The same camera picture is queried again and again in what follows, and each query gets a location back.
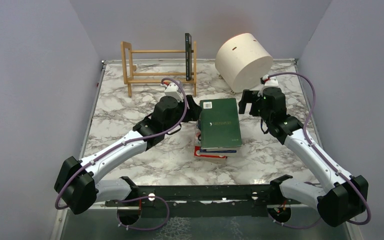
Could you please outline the dark green hardcover book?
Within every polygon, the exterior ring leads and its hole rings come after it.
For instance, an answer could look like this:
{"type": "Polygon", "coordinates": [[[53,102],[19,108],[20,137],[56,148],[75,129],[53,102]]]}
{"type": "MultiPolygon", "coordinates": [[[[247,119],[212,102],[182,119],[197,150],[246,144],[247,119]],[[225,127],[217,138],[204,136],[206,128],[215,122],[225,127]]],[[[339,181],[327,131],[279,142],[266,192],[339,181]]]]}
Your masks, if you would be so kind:
{"type": "Polygon", "coordinates": [[[185,33],[185,79],[186,81],[192,80],[192,35],[185,33]]]}

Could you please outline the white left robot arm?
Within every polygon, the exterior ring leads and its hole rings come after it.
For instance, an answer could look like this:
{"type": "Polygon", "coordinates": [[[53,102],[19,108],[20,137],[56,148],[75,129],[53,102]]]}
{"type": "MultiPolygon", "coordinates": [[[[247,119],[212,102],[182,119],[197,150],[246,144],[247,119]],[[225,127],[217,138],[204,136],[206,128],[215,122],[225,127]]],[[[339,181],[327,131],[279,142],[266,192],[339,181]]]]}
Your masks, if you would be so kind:
{"type": "Polygon", "coordinates": [[[66,207],[78,215],[96,202],[124,200],[132,192],[133,182],[104,180],[104,176],[130,158],[154,147],[166,135],[177,133],[182,123],[196,122],[202,110],[191,95],[187,95],[184,101],[164,96],[152,113],[112,145],[80,160],[73,156],[67,158],[54,185],[58,193],[55,208],[64,209],[60,205],[60,201],[64,201],[66,207]]]}

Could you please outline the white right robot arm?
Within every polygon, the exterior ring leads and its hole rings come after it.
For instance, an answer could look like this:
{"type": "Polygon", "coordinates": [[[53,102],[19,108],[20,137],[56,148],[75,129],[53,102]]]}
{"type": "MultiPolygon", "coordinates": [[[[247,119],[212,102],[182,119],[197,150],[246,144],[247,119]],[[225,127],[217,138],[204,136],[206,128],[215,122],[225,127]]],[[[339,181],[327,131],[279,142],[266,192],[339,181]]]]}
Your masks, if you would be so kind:
{"type": "Polygon", "coordinates": [[[278,87],[262,91],[244,90],[238,103],[239,114],[251,105],[249,114],[260,117],[266,125],[264,134],[271,134],[282,145],[295,153],[319,181],[320,186],[299,182],[284,175],[273,181],[271,198],[276,201],[296,200],[315,210],[329,226],[337,227],[344,222],[366,213],[365,225],[372,213],[367,203],[369,183],[362,176],[353,176],[339,166],[313,139],[298,118],[287,113],[286,96],[278,87]]]}

